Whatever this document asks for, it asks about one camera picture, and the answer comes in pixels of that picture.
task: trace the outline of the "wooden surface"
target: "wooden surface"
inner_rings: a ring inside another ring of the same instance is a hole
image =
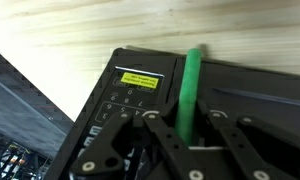
[[[300,1],[0,0],[0,53],[73,120],[127,45],[300,74]]]

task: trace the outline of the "green plastic stick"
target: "green plastic stick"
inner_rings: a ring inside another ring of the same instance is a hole
[[[200,50],[190,49],[187,53],[187,59],[182,78],[175,125],[177,134],[187,145],[191,145],[192,143],[193,118],[197,99],[200,65]]]

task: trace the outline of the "button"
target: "button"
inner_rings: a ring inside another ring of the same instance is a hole
[[[87,137],[86,140],[84,140],[83,145],[84,146],[89,146],[92,141],[93,141],[93,137]]]
[[[96,116],[94,120],[97,121],[97,122],[99,122],[99,123],[104,122],[104,120],[103,120],[102,117],[103,117],[103,115],[100,114],[99,116]]]
[[[101,127],[98,127],[98,126],[92,126],[91,129],[90,129],[89,134],[90,134],[90,135],[96,136],[96,135],[99,134],[99,132],[101,131],[101,129],[102,129]]]
[[[78,157],[80,157],[81,154],[82,154],[85,150],[86,150],[85,148],[80,149],[80,151],[79,151],[79,153],[78,153]]]
[[[153,92],[153,88],[148,88],[148,87],[143,87],[143,86],[138,86],[137,87],[137,89],[139,90],[139,91],[144,91],[144,92]]]
[[[111,109],[111,108],[112,108],[112,104],[108,104],[107,109]]]
[[[133,93],[132,89],[128,90],[128,94],[131,95]]]
[[[127,83],[121,82],[121,78],[120,77],[114,78],[114,81],[113,81],[112,84],[115,85],[115,86],[128,87]]]
[[[136,113],[134,115],[138,115],[140,113],[141,113],[140,111],[136,110]]]
[[[114,101],[114,100],[116,100],[116,97],[117,97],[117,96],[111,96],[111,98],[110,98],[110,99],[111,99],[111,101]]]
[[[103,113],[102,114],[102,119],[107,119],[108,118],[108,113]]]

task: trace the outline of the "electronic device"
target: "electronic device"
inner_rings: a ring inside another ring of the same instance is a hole
[[[187,147],[184,64],[115,50],[45,179],[300,179],[300,76],[202,58]]]

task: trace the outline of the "wooden table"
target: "wooden table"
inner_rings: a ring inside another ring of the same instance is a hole
[[[300,74],[300,1],[0,0],[0,53],[73,120],[127,45]]]

